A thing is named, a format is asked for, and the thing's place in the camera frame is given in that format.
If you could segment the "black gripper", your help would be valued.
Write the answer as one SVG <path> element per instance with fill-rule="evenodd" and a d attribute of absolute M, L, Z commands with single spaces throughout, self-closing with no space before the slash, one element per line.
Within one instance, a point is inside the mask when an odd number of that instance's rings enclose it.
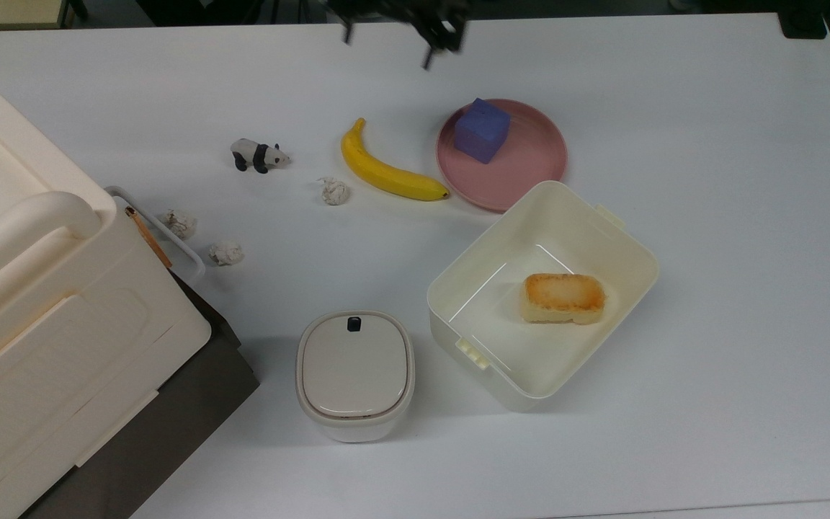
<path fill-rule="evenodd" d="M 470 20 L 468 1 L 326 1 L 343 27 L 342 42 L 350 44 L 357 23 L 367 19 L 389 19 L 414 27 L 428 44 L 422 69 L 429 70 L 434 52 L 459 53 L 465 27 Z"/>

